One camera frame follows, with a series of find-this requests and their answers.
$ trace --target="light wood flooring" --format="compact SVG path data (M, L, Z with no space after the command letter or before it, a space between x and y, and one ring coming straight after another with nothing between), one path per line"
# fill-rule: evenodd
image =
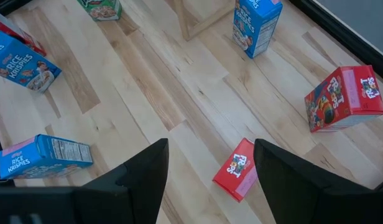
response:
M190 25L226 0L185 1ZM76 0L34 0L9 18L63 73L44 95L0 77L3 147L39 133L85 142L93 167L19 186L83 185L159 138L170 170L158 223L275 223L259 183L240 204L212 178L243 137L264 138L370 188L383 181L383 116L309 132L303 97L339 65L359 65L288 1L254 60L231 40L233 14L186 42L172 0L121 0L96 23ZM383 97L383 81L379 79Z

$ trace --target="cereal box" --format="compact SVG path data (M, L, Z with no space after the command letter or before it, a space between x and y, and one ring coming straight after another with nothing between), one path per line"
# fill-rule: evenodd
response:
M236 0L233 39L248 57L267 49L282 8L279 0Z
M383 115L371 65L337 68L305 97L310 131L337 131Z
M43 134L0 151L1 179L60 177L92 164L86 144Z
M117 20L121 17L119 0L78 0L94 21Z
M215 175L213 182L241 202L257 179L254 143L244 138Z
M31 50L46 56L45 49L41 44L28 33L24 32L22 29L13 24L10 20L6 19L3 15L0 14L0 31L3 31L7 35L17 39L18 41L26 44Z
M0 31L0 76L43 93L60 72L43 56Z

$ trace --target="wooden floor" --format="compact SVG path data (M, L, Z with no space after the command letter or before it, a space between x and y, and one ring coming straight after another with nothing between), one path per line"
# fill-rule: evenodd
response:
M63 73L44 95L0 77L4 147L38 133L92 145L82 185L159 138L170 170L158 223L274 223L259 183L238 204L211 179L243 137L264 138L370 188L383 181L383 116L338 133L309 132L303 97L339 65L359 65L289 2L266 53L248 59L230 14L185 42L171 0L121 0L120 21L93 22L76 0L34 0L9 18ZM226 0L186 1L189 24ZM383 97L383 82L379 81Z

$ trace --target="green cereal box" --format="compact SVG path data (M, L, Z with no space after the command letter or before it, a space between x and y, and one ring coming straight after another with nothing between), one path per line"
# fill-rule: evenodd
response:
M119 0L78 0L94 21L117 20L121 17Z

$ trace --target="red cereal box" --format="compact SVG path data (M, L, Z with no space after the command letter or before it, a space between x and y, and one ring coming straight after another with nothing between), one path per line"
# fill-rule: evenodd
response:
M244 138L212 181L241 202L257 179L254 143Z
M3 15L0 14L0 31L10 35L11 37L19 40L23 44L26 44L31 50L46 56L46 51L41 46L41 44L35 40L28 33L24 32L22 29L13 24L10 20L6 19Z
M383 115L371 65L337 68L305 97L310 131L337 131Z

